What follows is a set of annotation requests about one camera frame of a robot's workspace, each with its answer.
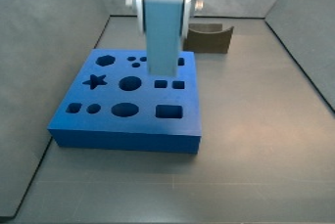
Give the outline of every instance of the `small circular hole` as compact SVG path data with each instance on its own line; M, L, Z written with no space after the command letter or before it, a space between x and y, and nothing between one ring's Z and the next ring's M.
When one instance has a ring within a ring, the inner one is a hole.
M135 63L135 64L132 64L132 66L133 66L133 67L140 67L141 64L140 64L140 63Z
M140 107L132 103L117 104L112 108L112 113L120 117L131 117L140 112Z
M129 76L121 80L120 87L125 91L135 91L141 87L141 79L139 77Z
M88 113L98 113L101 110L101 106L98 104L92 104L89 107L88 107Z
M128 60L129 60L131 62L133 62L136 59L137 59L137 57L135 57L135 56L129 56L129 58L128 58Z

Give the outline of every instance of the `hexagonal hole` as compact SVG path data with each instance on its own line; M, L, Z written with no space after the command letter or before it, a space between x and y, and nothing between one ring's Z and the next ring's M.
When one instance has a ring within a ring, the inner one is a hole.
M120 117L135 116L140 112L140 107L133 103L121 103L112 108L112 113Z
M102 56L97 59L96 62L100 66L107 67L116 63L116 57L113 56Z

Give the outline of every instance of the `square hole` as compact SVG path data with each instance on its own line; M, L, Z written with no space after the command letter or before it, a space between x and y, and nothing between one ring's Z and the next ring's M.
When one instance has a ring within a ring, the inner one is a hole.
M157 105L156 117L157 118L183 118L184 108L183 106Z
M78 113L82 108L82 103L72 103L68 107L68 112L69 113Z
M155 80L155 88L167 88L168 81L167 80Z
M182 57L179 59L179 66L184 66L186 65L186 59Z
M175 88L175 89L186 89L186 81L176 80L176 81L174 82L174 88Z

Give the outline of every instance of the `gray table surface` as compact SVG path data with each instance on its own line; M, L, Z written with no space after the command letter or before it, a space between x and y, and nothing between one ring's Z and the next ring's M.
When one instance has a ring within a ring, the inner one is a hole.
M17 223L335 222L335 120L263 20L228 55L196 55L198 156L52 144ZM139 49L137 19L113 18L98 48Z

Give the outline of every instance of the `blue foam block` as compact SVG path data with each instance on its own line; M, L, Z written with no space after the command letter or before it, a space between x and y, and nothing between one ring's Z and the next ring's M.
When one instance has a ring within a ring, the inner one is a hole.
M94 49L49 131L62 147L196 154L195 54L182 53L171 77L148 74L145 51Z

